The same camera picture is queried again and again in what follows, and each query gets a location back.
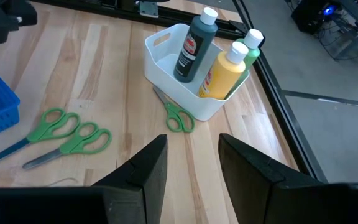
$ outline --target bin handle hole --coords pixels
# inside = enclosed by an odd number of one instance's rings
[[[167,34],[165,34],[165,35],[163,35],[163,36],[157,38],[157,39],[154,41],[154,43],[153,43],[153,47],[155,47],[155,46],[157,46],[157,45],[159,45],[159,44],[164,43],[166,40],[169,39],[170,36],[171,36],[171,33],[167,33]]]

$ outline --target electronic equipment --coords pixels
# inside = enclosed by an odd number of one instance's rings
[[[302,32],[315,34],[340,4],[327,0],[302,0],[292,12],[292,19]]]

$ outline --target black metal frame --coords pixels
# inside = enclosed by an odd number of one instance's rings
[[[250,25],[252,22],[249,22],[250,16],[244,0],[233,0],[233,3],[243,23],[248,29],[253,28]],[[323,170],[314,156],[314,153],[285,98],[286,94],[280,88],[280,85],[262,51],[260,57],[254,63],[254,68],[265,90],[267,98],[272,105],[273,112],[277,117],[299,170],[319,181],[327,182]]]
[[[171,9],[168,7],[158,7],[158,18],[151,18],[139,14],[139,5],[133,0],[101,0],[101,1],[82,1],[82,0],[32,0],[34,2],[50,4],[58,7],[65,7],[85,12],[92,12],[105,16],[128,19],[137,22],[144,22],[158,26],[170,27],[177,23],[189,24],[197,14]],[[217,37],[236,40],[243,38],[247,29],[243,23],[236,21],[225,21],[217,19]]]
[[[197,16],[197,14],[190,12],[159,6],[158,18],[145,17],[139,14],[139,5],[137,5],[133,0],[32,1],[165,27],[169,27],[177,23],[190,24],[191,20]],[[218,32],[216,36],[236,40],[243,37],[249,29],[253,28],[253,25],[244,4],[244,0],[232,1],[237,8],[243,23],[218,19],[216,21],[216,24],[218,25]],[[279,125],[282,128],[300,171],[322,182],[327,182],[323,171],[311,151],[305,135],[299,127],[295,115],[285,99],[285,93],[282,92],[280,86],[278,85],[278,81],[276,80],[263,52],[256,63],[254,63],[254,68],[259,76],[269,102],[272,105],[273,111],[278,119]]]

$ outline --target bottle label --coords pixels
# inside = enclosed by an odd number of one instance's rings
[[[209,70],[208,74],[206,75],[203,84],[200,87],[200,90],[198,92],[198,95],[200,97],[205,97],[206,95],[209,94],[209,85],[211,84],[212,81],[212,68]]]
[[[177,65],[175,66],[175,70],[179,75],[183,77],[188,76],[203,41],[203,38],[195,35],[191,29],[189,30],[181,49]]]

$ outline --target scissor handle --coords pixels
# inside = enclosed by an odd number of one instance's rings
[[[97,141],[102,134],[107,134],[108,139],[100,148],[94,149],[94,150],[84,150],[84,147],[86,145]],[[99,129],[90,138],[85,139],[82,142],[80,142],[79,145],[77,145],[73,150],[71,150],[70,154],[73,154],[73,153],[80,153],[80,154],[96,154],[96,153],[99,153],[99,152],[105,150],[110,145],[111,139],[112,139],[111,132],[109,130],[107,130],[107,129]]]
[[[47,122],[48,114],[53,113],[55,111],[60,112],[60,117],[55,121]],[[73,128],[63,134],[53,134],[55,130],[66,125],[70,118],[76,118],[76,124]],[[48,139],[64,138],[73,134],[78,125],[80,125],[80,117],[78,116],[78,114],[66,114],[65,111],[61,108],[50,108],[42,114],[38,126],[29,135],[27,135],[27,140],[29,140],[30,142],[39,142]]]
[[[87,127],[93,126],[93,131],[90,134],[82,136],[80,131]],[[68,140],[67,142],[63,143],[59,148],[62,154],[71,154],[72,150],[77,147],[82,141],[90,138],[99,130],[99,126],[94,122],[85,122],[79,125],[79,127],[75,130],[73,138]]]
[[[167,109],[167,126],[168,129],[173,131],[173,132],[180,132],[183,131],[185,133],[191,133],[194,131],[195,128],[195,121],[194,121],[194,117],[193,115],[191,115],[191,113],[185,109],[182,108],[178,108],[177,106],[171,104],[171,103],[167,103],[165,105],[165,108]],[[185,114],[187,117],[189,117],[190,121],[191,121],[191,127],[190,129],[188,129],[186,127],[186,122],[185,120],[182,118],[182,116],[180,116],[180,113]],[[169,123],[170,120],[174,120],[177,124],[178,127],[175,129],[171,126],[171,124]]]

